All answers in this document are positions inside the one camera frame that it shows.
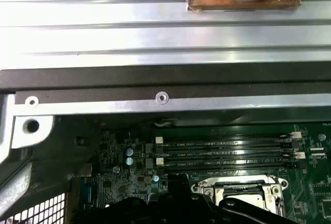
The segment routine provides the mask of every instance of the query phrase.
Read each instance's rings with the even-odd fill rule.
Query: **black plastic part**
[[[291,220],[236,198],[226,198],[220,201],[218,207],[221,213],[223,212],[232,220],[232,223],[251,223],[253,221],[253,223],[256,224],[295,224],[295,222]]]
[[[326,82],[331,81],[330,66],[298,62],[1,70],[0,89]]]

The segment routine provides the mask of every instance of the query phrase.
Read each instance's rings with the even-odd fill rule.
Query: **metal bracket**
[[[19,116],[15,118],[11,148],[36,145],[51,133],[54,116]]]

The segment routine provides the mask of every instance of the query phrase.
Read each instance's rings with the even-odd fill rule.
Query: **capacitor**
[[[326,140],[326,135],[323,134],[323,133],[320,133],[320,134],[319,134],[319,140],[320,140],[320,141],[325,141],[325,140]]]
[[[114,167],[113,167],[113,172],[114,172],[115,174],[119,174],[120,171],[121,171],[120,167],[118,167],[118,166],[114,166]]]
[[[133,155],[133,150],[132,148],[127,148],[126,151],[125,151],[125,155],[130,157]]]
[[[128,166],[131,166],[132,164],[133,164],[133,158],[127,158],[126,160],[125,160],[125,163],[128,165]]]
[[[153,175],[152,180],[154,182],[158,182],[160,180],[160,177],[158,175]]]

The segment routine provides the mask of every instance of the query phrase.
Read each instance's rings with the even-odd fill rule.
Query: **screw hole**
[[[35,133],[36,131],[39,130],[39,122],[37,122],[34,119],[27,120],[24,123],[24,132],[25,133]]]

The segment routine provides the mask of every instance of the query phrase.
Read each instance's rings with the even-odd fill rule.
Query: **screw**
[[[273,193],[274,194],[278,194],[279,193],[279,188],[278,187],[274,187],[273,188]]]
[[[192,200],[198,200],[199,199],[199,196],[198,195],[191,195],[191,199]]]
[[[227,206],[231,206],[231,207],[233,207],[234,205],[236,205],[236,203],[234,201],[232,201],[232,200],[227,200],[225,203],[226,203]]]
[[[205,191],[205,194],[211,197],[213,195],[213,192],[210,189],[208,189]]]

